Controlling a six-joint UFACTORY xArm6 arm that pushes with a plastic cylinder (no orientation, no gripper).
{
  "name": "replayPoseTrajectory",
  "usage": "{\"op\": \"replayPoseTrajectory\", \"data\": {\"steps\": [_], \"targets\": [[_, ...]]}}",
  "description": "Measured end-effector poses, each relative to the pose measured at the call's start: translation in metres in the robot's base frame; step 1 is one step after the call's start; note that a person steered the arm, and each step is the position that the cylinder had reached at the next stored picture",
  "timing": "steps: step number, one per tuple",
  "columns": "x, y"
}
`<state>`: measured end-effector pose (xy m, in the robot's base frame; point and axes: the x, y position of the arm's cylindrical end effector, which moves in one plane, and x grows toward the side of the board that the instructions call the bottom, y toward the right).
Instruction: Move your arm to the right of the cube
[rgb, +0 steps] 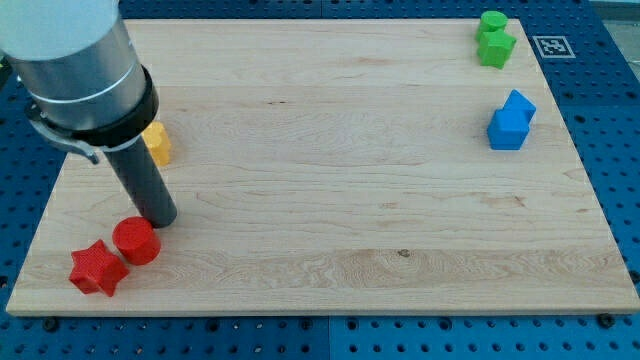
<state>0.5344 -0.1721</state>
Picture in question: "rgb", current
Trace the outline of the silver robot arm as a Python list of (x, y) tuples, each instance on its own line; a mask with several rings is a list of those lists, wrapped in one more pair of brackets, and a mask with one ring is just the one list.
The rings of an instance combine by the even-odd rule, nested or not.
[(1, 51), (52, 146), (98, 161), (153, 120), (158, 96), (114, 0), (1, 0)]

